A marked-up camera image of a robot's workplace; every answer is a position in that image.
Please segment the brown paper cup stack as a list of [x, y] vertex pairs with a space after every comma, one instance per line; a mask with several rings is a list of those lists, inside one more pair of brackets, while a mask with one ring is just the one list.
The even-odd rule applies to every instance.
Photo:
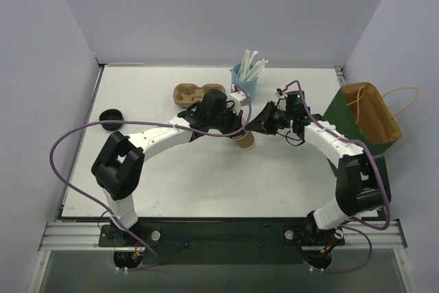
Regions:
[[254, 145], [254, 135], [246, 130], [243, 134], [233, 137], [233, 141], [242, 149], [250, 149]]

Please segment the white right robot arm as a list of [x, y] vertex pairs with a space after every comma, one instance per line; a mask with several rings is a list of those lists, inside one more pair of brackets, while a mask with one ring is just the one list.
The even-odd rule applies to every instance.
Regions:
[[383, 207], [390, 212], [390, 185], [385, 159], [374, 156], [362, 141], [343, 137], [320, 115], [311, 114], [305, 95], [288, 92], [277, 102], [268, 102], [247, 125], [260, 134], [293, 132], [301, 141], [319, 150], [336, 168], [335, 196], [312, 211], [304, 227], [306, 239], [314, 244], [327, 238], [329, 229], [356, 221], [359, 214]]

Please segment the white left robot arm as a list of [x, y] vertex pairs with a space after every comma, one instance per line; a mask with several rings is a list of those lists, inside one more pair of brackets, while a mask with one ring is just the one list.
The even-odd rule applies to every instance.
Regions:
[[210, 130], [221, 137], [238, 140], [246, 134], [243, 105], [251, 105], [251, 97], [244, 91], [229, 95], [208, 91], [201, 102], [196, 102], [166, 123], [135, 134], [112, 133], [98, 154], [91, 173], [103, 189], [115, 238], [125, 246], [133, 245], [139, 237], [138, 222], [132, 194], [137, 188], [143, 164], [152, 157], [174, 146], [190, 143]]

